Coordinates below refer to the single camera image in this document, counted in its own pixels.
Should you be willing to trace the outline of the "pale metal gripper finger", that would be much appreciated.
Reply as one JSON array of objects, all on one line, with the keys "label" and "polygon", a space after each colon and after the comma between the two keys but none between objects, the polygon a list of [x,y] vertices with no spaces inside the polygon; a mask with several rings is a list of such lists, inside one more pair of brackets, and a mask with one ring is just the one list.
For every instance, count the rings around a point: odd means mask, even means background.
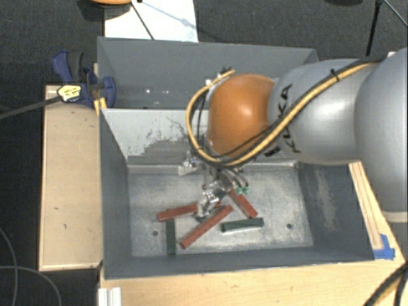
[{"label": "pale metal gripper finger", "polygon": [[203,197],[198,202],[197,216],[207,216],[214,207],[213,192],[204,192]]},{"label": "pale metal gripper finger", "polygon": [[208,217],[217,207],[221,206],[221,201],[206,201],[201,206],[201,218]]}]

